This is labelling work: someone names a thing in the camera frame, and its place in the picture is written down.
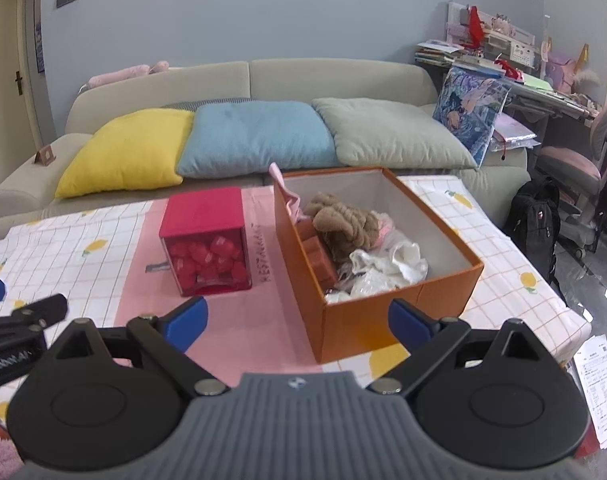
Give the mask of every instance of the pink stripe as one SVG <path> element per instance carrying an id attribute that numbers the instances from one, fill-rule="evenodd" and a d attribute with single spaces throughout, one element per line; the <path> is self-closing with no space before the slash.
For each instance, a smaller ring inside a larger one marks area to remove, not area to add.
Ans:
<path id="1" fill-rule="evenodd" d="M 272 190 L 244 189 L 242 197 L 253 287 L 206 297 L 208 327 L 187 354 L 231 386 L 244 372 L 320 372 L 279 248 Z M 146 273 L 166 259 L 158 237 L 166 203 L 156 201 L 146 214 L 116 326 L 139 314 L 166 314 L 184 301 L 169 270 Z"/>

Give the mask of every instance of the red candy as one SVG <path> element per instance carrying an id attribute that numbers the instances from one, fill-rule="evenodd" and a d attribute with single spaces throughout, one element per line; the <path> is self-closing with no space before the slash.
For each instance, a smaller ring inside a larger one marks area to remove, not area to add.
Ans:
<path id="1" fill-rule="evenodd" d="M 214 265 L 205 266 L 199 271 L 199 278 L 203 278 L 204 281 L 210 282 L 219 278 L 219 272 Z"/>
<path id="2" fill-rule="evenodd" d="M 245 283 L 248 281 L 248 272 L 246 267 L 241 262 L 235 262 L 232 264 L 231 269 L 232 280 L 235 283 Z"/>
<path id="3" fill-rule="evenodd" d="M 240 259 L 242 259 L 242 256 L 244 256 L 244 253 L 242 253 L 242 250 L 240 248 L 235 246 L 234 251 L 232 251 L 231 256 L 232 256 L 233 260 L 240 260 Z"/>
<path id="4" fill-rule="evenodd" d="M 223 236 L 217 236 L 210 244 L 210 250 L 215 253 L 217 256 L 221 256 L 222 258 L 230 258 L 232 253 L 235 252 L 236 247 L 234 244 Z"/>
<path id="5" fill-rule="evenodd" d="M 196 276 L 194 274 L 177 274 L 177 280 L 180 282 L 181 290 L 190 290 L 195 286 Z"/>
<path id="6" fill-rule="evenodd" d="M 173 258 L 172 266 L 177 274 L 196 274 L 200 269 L 199 265 L 190 258 Z"/>
<path id="7" fill-rule="evenodd" d="M 170 246 L 168 250 L 170 256 L 176 256 L 178 258 L 187 258 L 190 256 L 188 252 L 188 244 L 186 242 L 176 242 Z"/>
<path id="8" fill-rule="evenodd" d="M 215 259 L 215 266 L 219 273 L 228 272 L 232 269 L 233 261 L 230 258 L 222 258 L 221 256 L 217 256 Z"/>
<path id="9" fill-rule="evenodd" d="M 192 242 L 188 245 L 188 251 L 190 252 L 190 256 L 192 256 L 192 259 L 200 266 L 208 265 L 215 258 L 213 253 L 211 253 L 202 242 Z"/>

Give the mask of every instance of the door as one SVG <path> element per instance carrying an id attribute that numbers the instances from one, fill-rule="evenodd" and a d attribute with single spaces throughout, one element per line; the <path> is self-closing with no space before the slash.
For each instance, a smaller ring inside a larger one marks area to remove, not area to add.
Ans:
<path id="1" fill-rule="evenodd" d="M 19 72 L 17 5 L 0 0 L 0 183 L 36 152 Z"/>

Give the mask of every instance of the desk chair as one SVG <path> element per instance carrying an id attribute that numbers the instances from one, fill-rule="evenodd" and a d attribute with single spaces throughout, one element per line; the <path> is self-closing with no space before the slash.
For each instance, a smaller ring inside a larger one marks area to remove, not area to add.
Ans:
<path id="1" fill-rule="evenodd" d="M 571 187 L 579 193 L 577 206 L 562 201 L 561 236 L 578 245 L 576 256 L 586 256 L 586 246 L 597 238 L 597 226 L 593 221 L 595 203 L 607 180 L 607 170 L 601 174 L 599 168 L 605 156 L 607 141 L 607 106 L 597 115 L 590 129 L 592 160 L 568 148 L 547 146 L 542 148 L 537 158 L 537 167 L 553 179 Z"/>

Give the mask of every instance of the sage green pillow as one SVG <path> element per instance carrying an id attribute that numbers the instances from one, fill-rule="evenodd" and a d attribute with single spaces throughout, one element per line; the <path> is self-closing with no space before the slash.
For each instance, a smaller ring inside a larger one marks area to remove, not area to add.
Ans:
<path id="1" fill-rule="evenodd" d="M 395 170 L 464 170 L 474 158 L 450 131 L 421 108 L 376 99 L 312 101 L 347 166 Z"/>

